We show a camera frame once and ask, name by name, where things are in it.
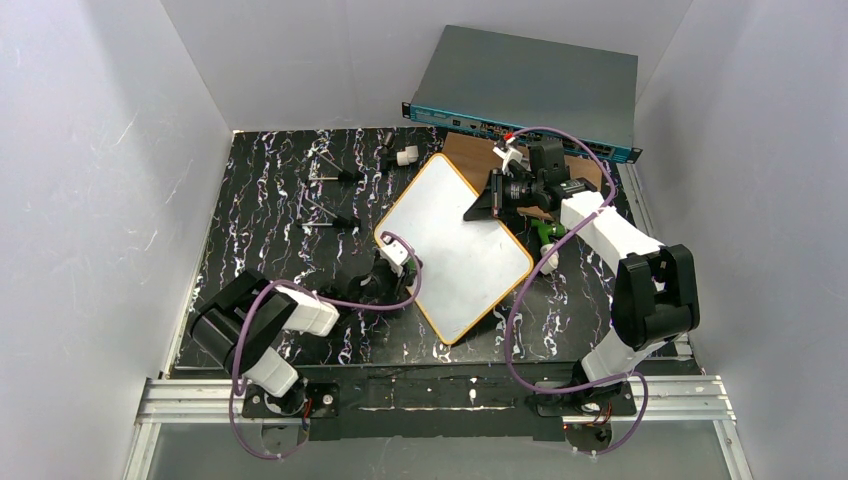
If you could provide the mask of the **orange framed whiteboard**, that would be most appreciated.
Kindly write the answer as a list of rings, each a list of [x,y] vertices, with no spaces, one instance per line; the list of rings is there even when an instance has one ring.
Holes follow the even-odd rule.
[[[466,222],[478,192],[442,153],[431,156],[374,227],[391,232],[423,261],[416,305],[446,345],[458,342],[535,266],[498,220]]]

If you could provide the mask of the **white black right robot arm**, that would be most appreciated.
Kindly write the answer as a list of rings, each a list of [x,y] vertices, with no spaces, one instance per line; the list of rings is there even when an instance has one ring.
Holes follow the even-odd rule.
[[[558,216],[555,237],[578,236],[615,272],[610,331],[573,367],[568,384],[531,387],[540,407],[604,406],[643,360],[698,326],[693,254],[647,236],[590,180],[572,176],[559,141],[532,142],[522,153],[502,140],[493,151],[502,164],[490,172],[464,220],[501,220],[537,208]]]

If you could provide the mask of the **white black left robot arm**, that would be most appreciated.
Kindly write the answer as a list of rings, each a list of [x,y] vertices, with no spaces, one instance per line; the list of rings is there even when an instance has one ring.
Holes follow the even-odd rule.
[[[342,289],[330,285],[316,293],[273,283],[248,269],[201,307],[189,335],[237,380],[249,380],[276,398],[293,395],[302,377],[272,343],[284,330],[325,337],[354,310],[387,312],[411,301],[402,290],[415,283],[414,259],[396,264],[385,258],[351,279]]]

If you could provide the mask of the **white pipe elbow fitting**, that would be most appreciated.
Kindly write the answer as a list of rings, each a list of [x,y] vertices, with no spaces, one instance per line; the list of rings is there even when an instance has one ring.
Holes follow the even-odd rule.
[[[544,244],[540,248],[541,259],[539,262],[541,275],[550,275],[557,270],[559,265],[559,253],[553,243]]]

